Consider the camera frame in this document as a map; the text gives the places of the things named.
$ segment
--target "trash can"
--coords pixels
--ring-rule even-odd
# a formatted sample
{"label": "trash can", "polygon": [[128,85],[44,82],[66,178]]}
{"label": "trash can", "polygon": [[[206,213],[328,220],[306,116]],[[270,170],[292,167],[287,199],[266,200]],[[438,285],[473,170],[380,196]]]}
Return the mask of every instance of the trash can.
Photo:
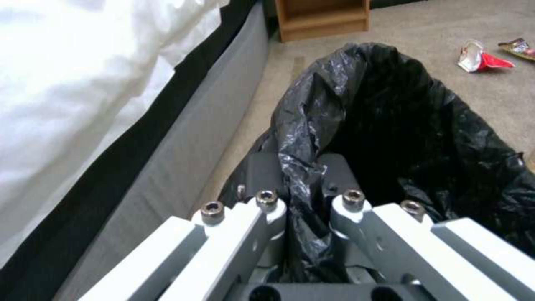
{"label": "trash can", "polygon": [[[373,206],[410,199],[434,222],[467,216],[535,255],[535,176],[522,155],[423,65],[382,44],[348,44],[286,91],[250,154],[274,153],[288,221],[281,281],[345,282],[333,260],[319,156],[344,156]],[[247,160],[219,200],[232,207]]]}

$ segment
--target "wooden shelf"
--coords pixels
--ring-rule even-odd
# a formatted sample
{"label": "wooden shelf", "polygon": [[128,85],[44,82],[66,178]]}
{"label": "wooden shelf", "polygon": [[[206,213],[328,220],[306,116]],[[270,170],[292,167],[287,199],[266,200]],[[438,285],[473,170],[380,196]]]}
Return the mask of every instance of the wooden shelf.
{"label": "wooden shelf", "polygon": [[284,29],[292,31],[365,20],[366,18],[366,10],[363,7],[341,7],[332,11],[313,12],[290,17],[286,20]]}
{"label": "wooden shelf", "polygon": [[282,42],[367,31],[369,0],[277,0]]}

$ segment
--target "beige carpet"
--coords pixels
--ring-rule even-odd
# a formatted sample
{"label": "beige carpet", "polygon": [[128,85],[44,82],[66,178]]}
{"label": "beige carpet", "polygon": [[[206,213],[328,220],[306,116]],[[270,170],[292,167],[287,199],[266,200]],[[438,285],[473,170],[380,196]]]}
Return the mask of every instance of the beige carpet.
{"label": "beige carpet", "polygon": [[[216,199],[251,144],[269,127],[273,109],[296,75],[348,42],[390,44],[420,60],[431,76],[457,93],[511,147],[525,152],[529,161],[535,149],[535,64],[497,46],[518,37],[535,47],[535,0],[429,0],[372,10],[370,31],[364,33],[285,44],[275,35],[256,95],[199,203]],[[464,72],[456,61],[467,39],[481,41],[487,52],[512,61],[516,68]]]}

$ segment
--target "trash on floor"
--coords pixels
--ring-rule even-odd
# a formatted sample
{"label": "trash on floor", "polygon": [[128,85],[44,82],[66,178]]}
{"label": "trash on floor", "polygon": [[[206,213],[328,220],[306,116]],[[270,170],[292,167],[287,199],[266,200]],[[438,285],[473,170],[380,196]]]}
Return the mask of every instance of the trash on floor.
{"label": "trash on floor", "polygon": [[498,43],[498,46],[513,55],[535,61],[535,49],[531,48],[523,38],[518,38],[510,42]]}
{"label": "trash on floor", "polygon": [[483,50],[483,44],[476,40],[469,40],[461,48],[461,55],[457,64],[466,72],[484,71],[489,68],[512,68],[515,66],[509,61],[486,53]]}

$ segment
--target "screw hole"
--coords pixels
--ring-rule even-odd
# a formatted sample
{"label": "screw hole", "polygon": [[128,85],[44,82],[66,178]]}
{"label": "screw hole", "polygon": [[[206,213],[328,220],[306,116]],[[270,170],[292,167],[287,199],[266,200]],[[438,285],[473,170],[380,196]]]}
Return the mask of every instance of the screw hole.
{"label": "screw hole", "polygon": [[362,196],[362,194],[358,190],[350,190],[347,192],[347,196],[353,199],[359,199]]}
{"label": "screw hole", "polygon": [[372,301],[402,301],[401,297],[391,288],[376,287],[371,291]]}
{"label": "screw hole", "polygon": [[213,202],[213,203],[206,204],[206,206],[204,206],[204,208],[207,211],[216,211],[217,209],[219,209],[219,205],[217,203]]}
{"label": "screw hole", "polygon": [[251,291],[249,301],[280,301],[280,294],[274,287],[261,285]]}
{"label": "screw hole", "polygon": [[271,199],[273,197],[273,193],[271,191],[262,191],[260,193],[260,197],[262,199]]}

